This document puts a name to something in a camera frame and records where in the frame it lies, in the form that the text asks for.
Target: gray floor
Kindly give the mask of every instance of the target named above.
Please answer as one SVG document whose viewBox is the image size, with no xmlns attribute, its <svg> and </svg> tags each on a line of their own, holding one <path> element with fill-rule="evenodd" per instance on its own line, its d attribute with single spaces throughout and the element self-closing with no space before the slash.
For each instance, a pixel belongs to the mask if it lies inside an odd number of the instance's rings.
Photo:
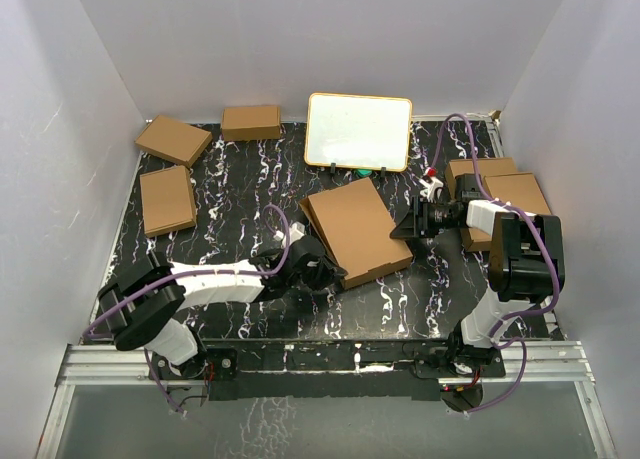
<svg viewBox="0 0 640 459">
<path fill-rule="evenodd" d="M 523 384 L 469 419 L 401 398 L 198 404 L 183 421 L 153 387 L 78 387 L 58 459 L 596 457 L 573 383 Z"/>
</svg>

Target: cardboard box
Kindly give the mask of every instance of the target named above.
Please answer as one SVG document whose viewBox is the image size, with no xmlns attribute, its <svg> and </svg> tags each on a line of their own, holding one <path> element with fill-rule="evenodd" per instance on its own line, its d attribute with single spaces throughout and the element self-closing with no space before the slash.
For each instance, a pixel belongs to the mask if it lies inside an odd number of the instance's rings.
<svg viewBox="0 0 640 459">
<path fill-rule="evenodd" d="M 496 157 L 478 159 L 480 175 L 499 176 L 518 172 L 515 162 L 510 157 Z M 471 159 L 454 159 L 449 161 L 444 177 L 447 181 L 449 194 L 453 198 L 456 191 L 456 177 L 462 174 L 473 173 L 473 161 Z M 460 229 L 462 245 L 469 252 L 488 251 L 491 247 L 491 236 L 476 228 Z"/>
<path fill-rule="evenodd" d="M 300 206 L 327 251 L 347 270 L 345 289 L 411 264 L 406 243 L 389 237 L 395 223 L 371 179 L 312 194 Z"/>
<path fill-rule="evenodd" d="M 191 167 L 211 139 L 208 131 L 158 116 L 138 136 L 136 145 L 149 154 Z"/>
<path fill-rule="evenodd" d="M 196 225 L 196 203 L 186 167 L 175 166 L 142 174 L 140 193 L 147 237 Z"/>
<path fill-rule="evenodd" d="M 222 115 L 225 141 L 280 139 L 278 106 L 228 107 Z"/>
<path fill-rule="evenodd" d="M 538 181 L 531 172 L 485 176 L 482 182 L 487 193 L 503 202 L 510 202 L 526 212 L 551 214 Z M 461 229 L 460 235 L 462 245 L 467 251 L 476 252 L 491 249 L 491 236 L 478 229 Z"/>
</svg>

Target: white wall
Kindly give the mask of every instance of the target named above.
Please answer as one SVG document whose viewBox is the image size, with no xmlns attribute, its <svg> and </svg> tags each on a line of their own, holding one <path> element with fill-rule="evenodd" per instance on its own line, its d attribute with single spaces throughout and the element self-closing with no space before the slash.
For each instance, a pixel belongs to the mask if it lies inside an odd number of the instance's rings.
<svg viewBox="0 0 640 459">
<path fill-rule="evenodd" d="M 135 168 L 142 116 L 78 0 L 0 0 L 0 456 L 32 457 Z"/>
<path fill-rule="evenodd" d="M 145 118 L 316 91 L 502 109 L 561 0 L 81 0 Z"/>
<path fill-rule="evenodd" d="M 640 0 L 564 0 L 503 114 L 562 219 L 563 329 L 583 341 L 622 458 L 640 413 Z"/>
</svg>

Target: white board with yellow border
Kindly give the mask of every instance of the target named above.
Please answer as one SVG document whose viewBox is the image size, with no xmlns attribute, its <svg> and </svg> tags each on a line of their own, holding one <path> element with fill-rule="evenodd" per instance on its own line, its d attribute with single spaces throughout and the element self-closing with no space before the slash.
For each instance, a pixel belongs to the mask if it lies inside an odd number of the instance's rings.
<svg viewBox="0 0 640 459">
<path fill-rule="evenodd" d="M 316 92 L 309 98 L 304 160 L 311 166 L 401 172 L 407 168 L 411 101 Z"/>
</svg>

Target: black and white marble surface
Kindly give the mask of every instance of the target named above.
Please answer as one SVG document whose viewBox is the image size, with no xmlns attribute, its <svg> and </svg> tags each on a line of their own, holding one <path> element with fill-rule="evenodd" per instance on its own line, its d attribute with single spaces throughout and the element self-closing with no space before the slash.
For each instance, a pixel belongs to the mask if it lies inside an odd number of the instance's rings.
<svg viewBox="0 0 640 459">
<path fill-rule="evenodd" d="M 433 158 L 440 122 L 412 126 L 409 167 L 372 180 L 394 219 L 408 210 L 409 197 L 420 186 Z M 473 121 L 478 156 L 493 157 L 483 121 Z M 262 209 L 273 203 L 290 222 L 307 224 L 299 207 L 305 196 L 357 179 L 350 170 L 328 170 L 304 163 L 304 123 L 282 126 L 279 140 L 224 142 L 218 124 L 199 125 L 213 141 L 194 164 L 191 182 L 197 205 L 197 226 L 148 239 L 144 235 L 139 181 L 136 179 L 111 259 L 118 274 L 150 250 L 170 260 L 192 264 L 232 263 L 276 246 L 263 224 Z M 470 157 L 462 123 L 453 122 L 436 164 L 444 180 L 451 159 Z M 143 153 L 137 174 L 173 164 Z M 278 226 L 276 217 L 266 220 Z M 176 318 L 194 326 L 203 339 L 380 339 L 443 338 L 466 316 L 486 287 L 485 259 L 463 251 L 457 231 L 410 244 L 415 259 L 406 270 L 360 287 L 321 293 L 292 290 L 282 299 L 257 304 L 211 304 L 181 311 Z M 542 318 L 519 321 L 510 334 L 548 338 Z"/>
</svg>

